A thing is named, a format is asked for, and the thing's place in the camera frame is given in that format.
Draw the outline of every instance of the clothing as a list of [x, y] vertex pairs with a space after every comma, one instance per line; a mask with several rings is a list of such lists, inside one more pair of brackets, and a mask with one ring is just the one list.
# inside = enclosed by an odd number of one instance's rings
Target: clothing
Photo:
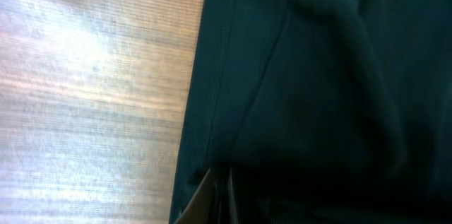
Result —
[[205, 0], [170, 220], [215, 162], [441, 216], [451, 98], [452, 0]]

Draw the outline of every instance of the wooden surface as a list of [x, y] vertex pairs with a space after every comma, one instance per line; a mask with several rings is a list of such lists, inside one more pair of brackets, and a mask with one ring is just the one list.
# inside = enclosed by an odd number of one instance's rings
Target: wooden surface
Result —
[[0, 0], [0, 223], [167, 223], [203, 0]]

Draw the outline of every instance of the dark green cloth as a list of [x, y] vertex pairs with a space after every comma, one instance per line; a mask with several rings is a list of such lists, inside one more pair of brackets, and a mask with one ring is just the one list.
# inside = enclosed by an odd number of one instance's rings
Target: dark green cloth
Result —
[[205, 0], [170, 221], [214, 162], [440, 216], [451, 100], [452, 0]]

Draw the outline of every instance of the wood grain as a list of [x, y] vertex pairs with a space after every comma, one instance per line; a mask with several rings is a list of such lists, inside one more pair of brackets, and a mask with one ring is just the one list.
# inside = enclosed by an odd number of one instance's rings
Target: wood grain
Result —
[[0, 0], [0, 223], [167, 223], [203, 0]]

